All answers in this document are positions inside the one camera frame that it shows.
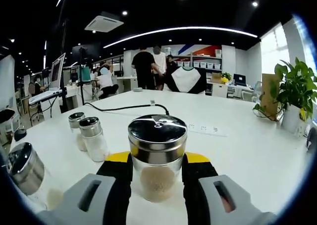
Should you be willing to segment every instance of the metal lid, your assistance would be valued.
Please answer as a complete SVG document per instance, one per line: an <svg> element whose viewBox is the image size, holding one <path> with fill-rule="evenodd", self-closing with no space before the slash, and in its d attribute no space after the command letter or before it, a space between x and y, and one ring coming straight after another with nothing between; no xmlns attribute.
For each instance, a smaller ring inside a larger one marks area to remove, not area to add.
<svg viewBox="0 0 317 225"><path fill-rule="evenodd" d="M184 155L186 124L169 115L146 115L128 126L132 155L149 164L166 164Z"/></svg>
<svg viewBox="0 0 317 225"><path fill-rule="evenodd" d="M103 129L99 118L87 117L79 122L79 128L83 137L95 137L102 133Z"/></svg>
<svg viewBox="0 0 317 225"><path fill-rule="evenodd" d="M85 118L83 112L73 113L68 117L70 128L79 128L79 121Z"/></svg>
<svg viewBox="0 0 317 225"><path fill-rule="evenodd" d="M17 145L9 153L6 170L27 195L35 193L44 178L44 164L28 142Z"/></svg>

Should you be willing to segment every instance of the black ceiling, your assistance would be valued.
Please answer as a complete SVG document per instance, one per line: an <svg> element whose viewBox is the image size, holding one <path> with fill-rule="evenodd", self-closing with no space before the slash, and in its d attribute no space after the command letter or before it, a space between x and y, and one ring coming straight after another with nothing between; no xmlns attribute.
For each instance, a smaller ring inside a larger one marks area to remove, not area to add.
<svg viewBox="0 0 317 225"><path fill-rule="evenodd" d="M102 46L132 35L182 26L212 26L237 29L259 37L279 21L290 18L289 12L279 0L4 0L0 2L2 29L0 33L0 59L12 54L16 59L16 74L27 74L42 70L44 43L54 38L53 29L68 19L65 51L78 43L101 42ZM109 33L85 31L84 28L102 11L121 17L123 25ZM140 44L208 44L231 45L247 50L259 39L249 36L211 30L180 30L152 34L129 40L107 49L102 49L102 57L110 53L118 55L123 48L136 49Z"/></svg>

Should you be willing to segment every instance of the air conditioner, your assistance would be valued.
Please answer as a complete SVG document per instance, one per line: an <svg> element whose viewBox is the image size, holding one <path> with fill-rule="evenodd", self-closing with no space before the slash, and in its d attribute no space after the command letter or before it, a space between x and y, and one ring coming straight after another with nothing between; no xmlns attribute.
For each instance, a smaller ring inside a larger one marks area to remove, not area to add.
<svg viewBox="0 0 317 225"><path fill-rule="evenodd" d="M123 22L121 22L117 19L107 17L107 16L98 15L96 18L94 18L93 21L91 21L87 25L85 30L107 33L107 32L110 32L111 30L119 27L122 24L123 24Z"/></svg>

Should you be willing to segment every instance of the yellow pad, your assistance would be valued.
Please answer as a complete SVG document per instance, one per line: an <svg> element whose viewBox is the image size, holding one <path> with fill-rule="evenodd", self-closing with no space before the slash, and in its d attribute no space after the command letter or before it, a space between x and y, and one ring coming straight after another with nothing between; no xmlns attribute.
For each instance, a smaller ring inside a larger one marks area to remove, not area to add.
<svg viewBox="0 0 317 225"><path fill-rule="evenodd" d="M204 157L203 155L191 153L191 152L185 152L187 155L188 163L202 163L202 162L210 162L210 160L207 157Z"/></svg>
<svg viewBox="0 0 317 225"><path fill-rule="evenodd" d="M130 152L120 152L115 153L106 158L106 161L112 161L112 162L127 162L128 156Z"/></svg>

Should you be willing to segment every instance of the glass jar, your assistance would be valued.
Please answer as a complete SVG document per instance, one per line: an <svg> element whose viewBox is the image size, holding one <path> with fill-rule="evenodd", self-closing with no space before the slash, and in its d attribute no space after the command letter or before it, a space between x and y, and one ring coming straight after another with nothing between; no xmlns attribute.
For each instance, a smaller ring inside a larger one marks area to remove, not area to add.
<svg viewBox="0 0 317 225"><path fill-rule="evenodd" d="M109 151L99 119L87 117L79 122L79 128L89 157L94 162L103 162Z"/></svg>
<svg viewBox="0 0 317 225"><path fill-rule="evenodd" d="M30 143L21 143L13 148L8 155L6 169L22 193L43 209L53 210L62 202L61 186Z"/></svg>
<svg viewBox="0 0 317 225"><path fill-rule="evenodd" d="M82 152L87 151L86 145L84 143L84 140L83 140L83 137L81 135L80 128L79 128L79 122L80 122L80 120L82 120L84 118L85 118L85 114L83 112L76 112L68 117L70 129L72 132L73 141L77 145L78 149Z"/></svg>
<svg viewBox="0 0 317 225"><path fill-rule="evenodd" d="M161 202L171 197L185 153L186 124L168 115L146 115L133 120L128 132L144 198Z"/></svg>

